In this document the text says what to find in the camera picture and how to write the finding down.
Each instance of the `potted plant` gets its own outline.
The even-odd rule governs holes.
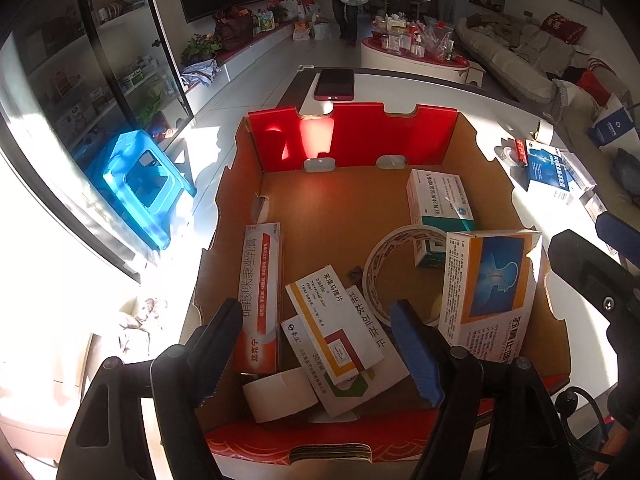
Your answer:
[[[280,0],[270,0],[267,4],[267,10],[273,12],[273,19],[276,23],[281,23],[287,19],[287,9],[285,9]]]
[[[213,34],[194,34],[180,54],[182,65],[189,66],[216,57],[222,43]]]

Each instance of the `clothing pile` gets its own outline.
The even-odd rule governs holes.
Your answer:
[[[194,63],[180,72],[182,84],[193,86],[202,83],[204,86],[210,86],[216,74],[220,72],[220,67],[215,59],[209,59],[200,63]]]
[[[480,32],[507,48],[520,45],[522,23],[499,14],[473,14],[466,19],[466,26]]]

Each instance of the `red cardboard panel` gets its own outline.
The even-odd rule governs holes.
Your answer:
[[[295,108],[249,113],[262,169],[301,170],[308,158],[330,156],[339,168],[375,166],[382,155],[409,165],[441,164],[457,110],[417,105],[408,115],[387,114],[382,103],[336,103],[327,116],[302,118]]]

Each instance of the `red pillow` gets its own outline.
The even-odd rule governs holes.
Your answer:
[[[581,78],[576,83],[576,86],[579,86],[591,94],[600,106],[606,105],[607,101],[609,101],[609,98],[611,97],[611,92],[600,84],[591,70],[584,71]]]
[[[560,40],[570,45],[576,44],[580,39],[587,27],[581,25],[578,22],[572,22],[571,20],[554,12],[542,22],[540,29],[548,32],[549,34],[559,38]]]

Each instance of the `bottle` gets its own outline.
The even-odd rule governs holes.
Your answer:
[[[164,81],[164,84],[166,86],[166,94],[169,97],[173,97],[176,94],[176,89],[174,86],[174,82],[171,80],[171,78],[169,78],[166,72],[162,74],[162,81]]]

